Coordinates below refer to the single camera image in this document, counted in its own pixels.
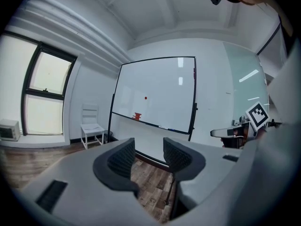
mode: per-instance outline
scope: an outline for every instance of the air conditioner unit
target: air conditioner unit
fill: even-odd
[[[6,141],[17,141],[20,138],[20,127],[18,121],[3,119],[0,121],[0,139]]]

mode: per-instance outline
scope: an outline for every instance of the whiteboard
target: whiteboard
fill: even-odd
[[[189,134],[195,67],[195,57],[155,58],[122,65],[112,113]]]

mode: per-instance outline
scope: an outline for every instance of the window frame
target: window frame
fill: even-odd
[[[75,61],[76,61],[77,57],[72,55],[72,54],[69,54],[67,52],[62,51],[61,49],[58,49],[58,48],[55,48],[55,47],[50,46],[48,44],[45,44],[41,41],[33,40],[31,38],[28,38],[26,36],[23,36],[23,35],[14,33],[14,32],[5,31],[3,34],[37,44],[37,47],[36,47],[36,49],[35,49],[35,51],[32,55],[32,58],[29,62],[29,65],[27,67],[27,71],[26,71],[26,74],[25,74],[23,87],[22,87],[22,93],[21,93],[21,124],[22,124],[23,136],[35,135],[35,134],[28,134],[27,133],[26,116],[25,116],[26,115],[26,111],[25,111],[26,110],[26,106],[25,106],[25,97],[26,97],[26,95],[33,95],[33,96],[38,96],[38,97],[62,100],[63,101],[63,111],[64,111],[64,99],[65,99],[65,94],[66,94],[66,90],[67,90],[67,85],[68,85],[69,77],[70,77],[70,74],[72,72],[72,69],[73,69],[73,66],[75,64]],[[57,58],[66,60],[68,62],[71,62],[71,65],[70,65],[70,68],[68,70],[66,80],[65,80],[65,83],[64,83],[62,94],[56,94],[56,93],[52,93],[52,92],[41,91],[41,90],[30,88],[30,82],[31,82],[31,79],[32,79],[33,71],[34,71],[36,62],[39,58],[39,55],[42,52],[46,53],[46,54],[49,54],[49,55],[52,55],[52,56],[55,56]]]

